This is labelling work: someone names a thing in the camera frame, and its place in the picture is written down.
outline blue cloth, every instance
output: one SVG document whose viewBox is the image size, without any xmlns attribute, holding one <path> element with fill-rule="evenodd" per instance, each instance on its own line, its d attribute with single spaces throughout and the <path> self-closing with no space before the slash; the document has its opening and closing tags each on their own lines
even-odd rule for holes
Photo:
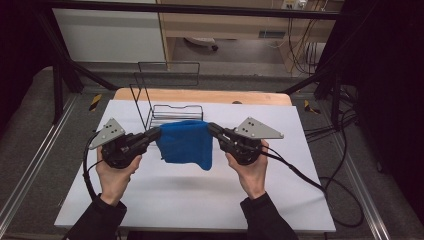
<svg viewBox="0 0 424 240">
<path fill-rule="evenodd" d="M 212 167 L 212 135 L 208 123 L 200 120 L 166 123 L 156 141 L 167 163 L 196 163 L 203 170 Z"/>
</svg>

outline white table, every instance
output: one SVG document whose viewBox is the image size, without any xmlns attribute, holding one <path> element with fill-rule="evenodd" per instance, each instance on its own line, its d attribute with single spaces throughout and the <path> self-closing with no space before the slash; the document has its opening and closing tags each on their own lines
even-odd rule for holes
<svg viewBox="0 0 424 240">
<path fill-rule="evenodd" d="M 174 102 L 172 106 L 187 104 Z M 222 127 L 236 127 L 251 116 L 284 133 L 284 139 L 268 140 L 270 147 L 280 153 L 302 173 L 318 181 L 314 163 L 295 107 L 198 103 L 204 110 L 204 120 Z M 147 103 L 141 102 L 143 114 Z M 111 117 L 127 133 L 142 132 L 134 101 L 111 100 L 99 124 L 99 129 Z M 160 160 L 160 152 L 151 144 L 139 170 L 122 199 L 128 212 L 121 227 L 155 231 L 242 231 L 247 228 L 239 203 L 246 197 L 238 176 L 228 167 L 224 153 L 213 140 L 212 169 L 203 171 L 196 164 L 168 164 Z M 90 151 L 89 165 L 95 162 Z M 100 185 L 95 171 L 91 172 L 94 189 Z M 281 216 L 295 231 L 333 232 L 335 226 L 323 193 L 301 180 L 284 164 L 270 159 L 266 190 Z M 80 168 L 62 209 L 56 219 L 58 227 L 70 228 L 91 200 Z"/>
</svg>

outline wire rack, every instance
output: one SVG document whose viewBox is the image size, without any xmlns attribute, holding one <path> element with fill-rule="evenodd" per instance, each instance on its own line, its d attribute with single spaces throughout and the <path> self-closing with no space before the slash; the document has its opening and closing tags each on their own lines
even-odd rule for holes
<svg viewBox="0 0 424 240">
<path fill-rule="evenodd" d="M 150 87 L 180 88 L 199 84 L 200 64 L 198 62 L 139 62 L 140 72 L 134 73 L 135 84 L 130 84 L 131 93 L 137 106 L 144 130 L 164 123 L 182 120 L 203 120 L 201 105 L 171 106 L 154 104 L 149 96 Z M 143 117 L 140 100 L 148 102 L 147 116 Z"/>
</svg>

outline gray metal bracket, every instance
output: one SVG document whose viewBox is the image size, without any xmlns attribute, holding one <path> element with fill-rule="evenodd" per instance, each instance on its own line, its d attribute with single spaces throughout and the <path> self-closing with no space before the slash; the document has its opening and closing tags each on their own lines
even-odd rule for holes
<svg viewBox="0 0 424 240">
<path fill-rule="evenodd" d="M 250 138 L 250 139 L 282 139 L 284 134 L 279 132 L 258 120 L 248 117 L 244 120 L 238 128 L 236 128 L 235 133 L 238 135 Z"/>
<path fill-rule="evenodd" d="M 105 125 L 103 125 L 103 129 L 100 130 L 97 137 L 93 139 L 89 149 L 93 150 L 96 147 L 115 140 L 124 134 L 125 130 L 121 127 L 121 125 L 119 125 L 114 118 L 111 118 Z"/>
</svg>

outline black metal pole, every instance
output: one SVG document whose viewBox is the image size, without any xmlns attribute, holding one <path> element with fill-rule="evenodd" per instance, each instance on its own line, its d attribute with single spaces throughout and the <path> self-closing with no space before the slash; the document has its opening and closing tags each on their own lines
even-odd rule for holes
<svg viewBox="0 0 424 240">
<path fill-rule="evenodd" d="M 84 68 L 83 66 L 79 65 L 72 59 L 67 59 L 68 64 L 71 65 L 76 71 L 84 74 L 86 77 L 90 78 L 91 80 L 95 81 L 96 83 L 102 85 L 103 87 L 107 88 L 108 90 L 118 90 L 119 87 L 115 86 L 114 84 L 104 80 L 103 78 L 97 76 L 96 74 L 92 73 L 90 70 Z"/>
<path fill-rule="evenodd" d="M 299 89 L 302 89 L 313 82 L 321 82 L 324 77 L 327 77 L 330 74 L 330 71 L 322 70 L 320 72 L 315 73 L 314 75 L 308 77 L 307 79 L 285 89 L 282 91 L 277 91 L 277 93 L 284 93 L 290 95 L 292 93 L 297 92 Z"/>
<path fill-rule="evenodd" d="M 123 12 L 155 12 L 155 13 L 187 13 L 206 15 L 229 15 L 229 16 L 252 16 L 252 17 L 275 17 L 275 18 L 301 18 L 338 20 L 340 18 L 352 18 L 355 15 L 341 14 L 339 12 L 321 11 L 293 11 L 284 9 L 242 8 L 204 5 L 180 5 L 180 4 L 149 4 L 149 3 L 121 3 L 121 2 L 93 2 L 93 1 L 69 1 L 69 0 L 39 0 L 49 8 L 100 10 L 100 11 L 123 11 Z"/>
<path fill-rule="evenodd" d="M 67 52 L 63 49 L 62 44 L 58 40 L 53 28 L 50 25 L 49 20 L 45 14 L 45 8 L 33 5 L 32 9 L 33 14 L 37 18 L 40 26 L 50 41 L 50 44 L 53 48 L 53 59 L 57 64 L 60 65 L 59 69 L 63 72 L 63 80 L 66 82 L 71 92 L 81 92 L 84 86 L 76 72 L 66 62 L 65 56 L 67 56 Z"/>
</svg>

